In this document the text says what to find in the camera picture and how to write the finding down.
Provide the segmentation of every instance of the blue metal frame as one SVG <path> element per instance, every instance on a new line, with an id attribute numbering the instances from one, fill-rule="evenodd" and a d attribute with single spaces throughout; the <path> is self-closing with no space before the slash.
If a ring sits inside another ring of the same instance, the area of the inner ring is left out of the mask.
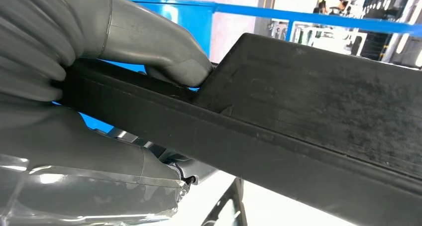
<path id="1" fill-rule="evenodd" d="M 318 23 L 324 25 L 334 25 L 342 27 L 359 28 L 362 30 L 384 32 L 384 33 L 398 33 L 398 34 L 409 34 L 415 37 L 422 37 L 422 25 L 421 24 L 406 24 L 390 22 L 385 20 L 377 19 L 356 19 L 347 18 L 334 15 L 322 15 L 313 13 L 300 13 L 276 10 L 270 8 L 258 8 L 251 6 L 241 6 L 233 4 L 223 4 L 207 1 L 195 1 L 195 0 L 131 0 L 138 3 L 171 3 L 180 5 L 192 5 L 192 6 L 212 6 L 214 12 L 232 13 L 240 15 L 248 15 L 263 18 L 276 18 L 285 19 L 289 22 L 289 29 L 287 32 L 287 39 L 291 38 L 292 27 L 294 21 Z"/>

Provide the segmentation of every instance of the metal part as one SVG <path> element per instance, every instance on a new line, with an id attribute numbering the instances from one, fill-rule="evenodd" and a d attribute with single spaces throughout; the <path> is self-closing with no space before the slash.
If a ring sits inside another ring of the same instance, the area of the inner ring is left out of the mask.
<path id="1" fill-rule="evenodd" d="M 138 137 L 136 135 L 130 134 L 129 132 L 124 131 L 124 130 L 120 130 L 116 127 L 111 129 L 111 131 L 109 131 L 107 133 L 107 135 L 111 138 L 116 138 L 116 139 L 119 139 L 119 140 L 122 140 L 122 141 L 125 141 L 125 142 L 128 142 L 128 143 L 132 143 L 136 139 L 138 139 Z"/>
<path id="2" fill-rule="evenodd" d="M 197 160 L 178 161 L 172 163 L 181 172 L 183 178 L 195 177 L 194 185 L 200 184 L 218 170 Z"/>

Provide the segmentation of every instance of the gray glove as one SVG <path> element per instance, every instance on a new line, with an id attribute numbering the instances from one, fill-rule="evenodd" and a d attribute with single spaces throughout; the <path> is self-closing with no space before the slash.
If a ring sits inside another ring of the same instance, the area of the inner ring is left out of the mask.
<path id="1" fill-rule="evenodd" d="M 197 87 L 212 70 L 182 27 L 128 0 L 0 0 L 0 92 L 52 101 L 61 66 L 101 58 L 155 67 Z"/>

